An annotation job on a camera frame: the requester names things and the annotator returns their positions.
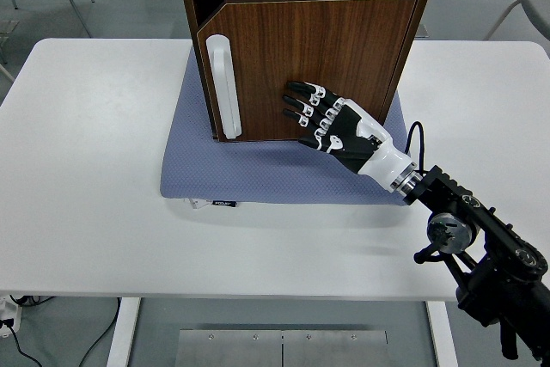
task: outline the metal plate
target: metal plate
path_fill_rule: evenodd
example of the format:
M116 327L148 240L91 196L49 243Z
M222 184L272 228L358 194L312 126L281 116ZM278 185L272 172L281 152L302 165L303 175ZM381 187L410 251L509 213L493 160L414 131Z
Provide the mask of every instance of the metal plate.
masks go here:
M176 367L281 367L278 330L181 330Z
M176 367L390 367L385 331L181 330Z
M390 367L384 331L284 331L284 367Z

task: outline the electrical outlet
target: electrical outlet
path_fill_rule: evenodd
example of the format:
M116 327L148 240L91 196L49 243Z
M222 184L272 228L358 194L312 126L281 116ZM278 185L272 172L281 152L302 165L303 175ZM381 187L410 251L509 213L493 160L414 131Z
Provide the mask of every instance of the electrical outlet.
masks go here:
M21 306L17 305L9 296L0 296L0 320L14 319L14 326L12 327L17 333L19 326L21 325ZM11 335L11 331L6 326L0 328L0 337L6 338Z

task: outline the cabinet door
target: cabinet door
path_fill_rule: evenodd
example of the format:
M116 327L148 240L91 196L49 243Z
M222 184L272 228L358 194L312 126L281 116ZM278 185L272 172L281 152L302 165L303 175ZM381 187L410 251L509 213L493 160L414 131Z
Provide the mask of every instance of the cabinet door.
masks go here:
M226 0L198 30L218 138L222 132L206 40L229 39L241 141L294 139L282 114L284 85L299 80L353 99L384 120L384 102L416 0Z

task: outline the table leg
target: table leg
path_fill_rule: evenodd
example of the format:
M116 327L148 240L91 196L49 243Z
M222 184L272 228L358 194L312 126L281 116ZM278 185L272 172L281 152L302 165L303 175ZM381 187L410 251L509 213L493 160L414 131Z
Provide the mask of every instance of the table leg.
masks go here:
M437 367L458 367L449 316L442 301L426 301Z
M140 302L141 298L122 298L107 367L126 367L128 365Z

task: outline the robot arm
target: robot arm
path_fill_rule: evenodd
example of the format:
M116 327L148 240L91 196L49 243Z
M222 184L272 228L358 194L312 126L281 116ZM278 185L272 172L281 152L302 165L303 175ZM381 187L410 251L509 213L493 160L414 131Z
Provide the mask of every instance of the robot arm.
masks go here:
M541 282L544 257L485 208L467 189L439 167L425 176L411 158L398 151L388 132L359 105L311 83L287 87L305 97L284 101L302 113L284 114L309 129L298 141L335 156L356 174L374 178L384 189L397 191L409 205L419 200L432 214L427 232L430 245L414 260L442 261L455 278L458 307L484 327L500 322L506 358L516 359L516 336L543 367L550 367L550 290ZM486 255L476 262L466 249L482 230ZM457 258L467 268L463 271Z

